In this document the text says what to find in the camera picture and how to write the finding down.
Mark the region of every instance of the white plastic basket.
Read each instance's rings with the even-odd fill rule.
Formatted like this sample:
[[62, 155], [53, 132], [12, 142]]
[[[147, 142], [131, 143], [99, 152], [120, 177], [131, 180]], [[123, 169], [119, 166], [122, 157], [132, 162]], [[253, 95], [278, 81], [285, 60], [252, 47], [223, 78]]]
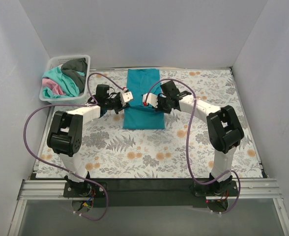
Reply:
[[46, 71], [53, 69], [54, 67], [57, 67], [61, 64], [64, 64], [65, 62], [73, 59], [79, 59], [79, 58], [85, 58], [87, 63], [87, 76], [86, 76], [86, 85], [85, 90], [83, 93], [79, 94], [78, 97], [63, 97], [63, 98], [45, 98], [43, 97], [43, 86], [40, 91], [40, 100], [49, 102], [52, 104], [62, 103], [62, 104], [85, 104], [87, 99], [87, 77], [89, 76], [90, 72], [90, 56], [88, 55], [72, 55], [72, 56], [60, 56], [60, 57], [54, 57], [51, 58], [46, 66]]

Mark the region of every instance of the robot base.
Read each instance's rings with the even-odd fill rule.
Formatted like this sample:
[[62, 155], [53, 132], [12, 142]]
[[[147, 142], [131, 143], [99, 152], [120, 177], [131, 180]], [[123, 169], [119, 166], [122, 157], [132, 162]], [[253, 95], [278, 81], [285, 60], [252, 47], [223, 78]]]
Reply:
[[[220, 193], [215, 193], [212, 189], [212, 184], [210, 185], [200, 185], [194, 182], [194, 193], [196, 197], [209, 197], [209, 196], [218, 196]], [[238, 189], [236, 186], [236, 182], [232, 180], [227, 186], [224, 192], [228, 190], [230, 197], [236, 197], [238, 193]]]
[[[105, 189], [107, 189], [107, 183], [106, 182], [99, 182], [99, 184], [101, 184]], [[104, 198], [105, 194], [102, 188], [100, 188], [99, 186], [95, 185], [95, 184], [87, 184], [88, 186], [88, 191], [86, 193], [83, 194], [78, 194], [77, 191], [75, 191], [75, 189], [71, 188], [70, 183], [66, 183], [65, 184], [65, 188], [64, 188], [64, 194], [63, 197], [65, 198], [89, 198], [91, 197], [91, 190], [94, 189], [95, 191], [95, 198]]]

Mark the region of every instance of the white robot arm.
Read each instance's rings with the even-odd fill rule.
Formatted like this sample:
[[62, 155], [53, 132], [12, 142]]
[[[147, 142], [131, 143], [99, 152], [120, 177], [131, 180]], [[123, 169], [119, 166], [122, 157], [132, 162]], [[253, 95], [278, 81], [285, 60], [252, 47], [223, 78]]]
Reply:
[[[163, 95], [150, 93], [143, 96], [145, 105], [151, 105], [156, 111], [170, 113], [172, 109], [194, 114], [194, 116], [208, 126], [209, 139], [213, 147], [214, 163], [210, 173], [210, 180], [217, 178], [225, 171], [231, 169], [233, 155], [240, 140], [244, 137], [243, 129], [239, 123], [234, 108], [223, 108], [211, 105], [197, 99], [194, 109], [194, 97], [190, 92], [179, 92], [173, 81], [161, 85]], [[220, 177], [214, 185], [216, 191], [221, 192], [231, 181], [231, 172]]]
[[[102, 117], [107, 110], [120, 110], [129, 106], [128, 102], [133, 100], [132, 93], [128, 90], [117, 94], [109, 94], [110, 87], [108, 85], [98, 85], [96, 95], [97, 105], [93, 105], [93, 101], [89, 107], [81, 107], [73, 111], [61, 112], [54, 114], [51, 128], [47, 138], [47, 145], [60, 157], [64, 166], [72, 173], [86, 178], [88, 172], [84, 167], [78, 151], [81, 146], [82, 128], [86, 123]], [[84, 189], [83, 180], [72, 174], [67, 174], [65, 179]]]

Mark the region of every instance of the gray cloth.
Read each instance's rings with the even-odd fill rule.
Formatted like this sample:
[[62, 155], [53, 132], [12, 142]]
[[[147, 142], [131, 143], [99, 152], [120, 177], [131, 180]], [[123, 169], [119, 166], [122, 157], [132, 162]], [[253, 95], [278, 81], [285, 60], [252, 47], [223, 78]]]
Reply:
[[[87, 76], [87, 63], [85, 58], [69, 60], [62, 65], [61, 71], [75, 82], [79, 88], [79, 92], [85, 90]], [[77, 71], [83, 72], [85, 76], [79, 75]]]

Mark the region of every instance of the floral tablecloth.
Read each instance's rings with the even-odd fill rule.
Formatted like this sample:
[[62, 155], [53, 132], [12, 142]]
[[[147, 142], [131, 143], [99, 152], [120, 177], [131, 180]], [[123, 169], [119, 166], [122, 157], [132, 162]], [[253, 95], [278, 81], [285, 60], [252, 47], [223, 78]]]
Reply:
[[[103, 71], [120, 86], [126, 85], [127, 70]], [[232, 168], [240, 177], [262, 177], [248, 123], [244, 117], [229, 70], [160, 70], [160, 78], [174, 78], [188, 84], [199, 99], [211, 104], [235, 108], [245, 137], [234, 155]], [[97, 84], [108, 84], [101, 76], [90, 81], [94, 91]], [[177, 84], [180, 90], [183, 85]], [[55, 107], [55, 111], [72, 108]], [[190, 114], [172, 111], [165, 114], [165, 130], [122, 129], [124, 113], [107, 112], [83, 128], [79, 155], [92, 178], [187, 178], [185, 139]], [[194, 118], [189, 151], [195, 177], [208, 177], [213, 167], [214, 149], [208, 139], [207, 125]], [[63, 166], [59, 157], [45, 144], [41, 158]], [[39, 163], [37, 178], [64, 177], [65, 172]]]

